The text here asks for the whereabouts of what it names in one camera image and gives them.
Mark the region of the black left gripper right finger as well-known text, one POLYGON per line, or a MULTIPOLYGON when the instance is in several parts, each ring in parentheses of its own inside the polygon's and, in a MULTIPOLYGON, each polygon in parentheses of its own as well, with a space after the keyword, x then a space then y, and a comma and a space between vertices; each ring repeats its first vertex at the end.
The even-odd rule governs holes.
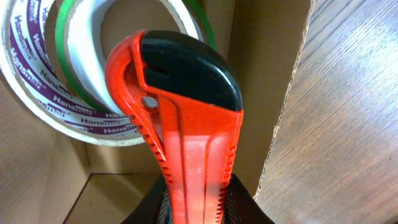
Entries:
POLYGON ((274 224, 274 222, 261 210, 235 174, 232 174, 227 190, 223 223, 274 224))

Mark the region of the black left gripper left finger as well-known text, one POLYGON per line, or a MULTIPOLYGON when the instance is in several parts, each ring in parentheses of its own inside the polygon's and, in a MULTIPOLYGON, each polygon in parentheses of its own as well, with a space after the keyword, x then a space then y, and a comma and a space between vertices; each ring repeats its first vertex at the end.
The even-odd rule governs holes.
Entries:
POLYGON ((133 212, 121 224, 172 224, 169 190, 161 175, 133 212))

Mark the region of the red utility knife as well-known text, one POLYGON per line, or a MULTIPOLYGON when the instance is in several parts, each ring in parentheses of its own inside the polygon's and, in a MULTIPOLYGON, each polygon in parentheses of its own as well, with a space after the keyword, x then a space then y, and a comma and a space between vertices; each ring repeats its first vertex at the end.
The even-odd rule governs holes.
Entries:
POLYGON ((174 223, 220 223, 243 123, 227 61, 169 30, 140 30, 110 53, 106 87, 164 176, 174 223))

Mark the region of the brown cardboard box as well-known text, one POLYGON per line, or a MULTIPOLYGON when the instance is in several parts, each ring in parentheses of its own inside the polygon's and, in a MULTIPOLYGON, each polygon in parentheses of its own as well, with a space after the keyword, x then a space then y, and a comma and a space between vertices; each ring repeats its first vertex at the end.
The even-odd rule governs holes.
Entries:
MULTIPOLYGON (((60 1, 44 39, 49 64, 66 86, 55 50, 60 1)), ((274 129, 302 46, 311 1, 203 1, 216 49, 243 94, 244 120, 233 172, 250 193, 262 179, 274 129)), ((33 114, 1 71, 1 222, 120 223, 161 171, 146 144, 100 146, 67 136, 33 114)))

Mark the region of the white masking tape roll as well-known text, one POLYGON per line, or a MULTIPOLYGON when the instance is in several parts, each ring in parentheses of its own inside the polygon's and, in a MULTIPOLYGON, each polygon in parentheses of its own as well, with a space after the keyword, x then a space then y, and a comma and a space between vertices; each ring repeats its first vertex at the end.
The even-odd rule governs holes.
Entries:
POLYGON ((128 117, 92 108, 57 78, 44 39, 52 4, 1 2, 1 71, 9 86, 33 114, 67 136, 100 146, 143 143, 128 117))

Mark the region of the green tape roll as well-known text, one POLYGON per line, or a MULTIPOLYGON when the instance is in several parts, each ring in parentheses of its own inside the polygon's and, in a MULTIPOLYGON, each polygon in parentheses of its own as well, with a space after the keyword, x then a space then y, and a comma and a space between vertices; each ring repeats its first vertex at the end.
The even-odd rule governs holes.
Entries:
MULTIPOLYGON (((115 0, 64 1, 55 26, 55 44, 63 73, 78 96, 92 108, 121 114, 105 84, 106 59, 100 34, 105 14, 115 0)), ((162 4, 179 31, 216 48, 212 26, 197 1, 166 0, 162 4)))

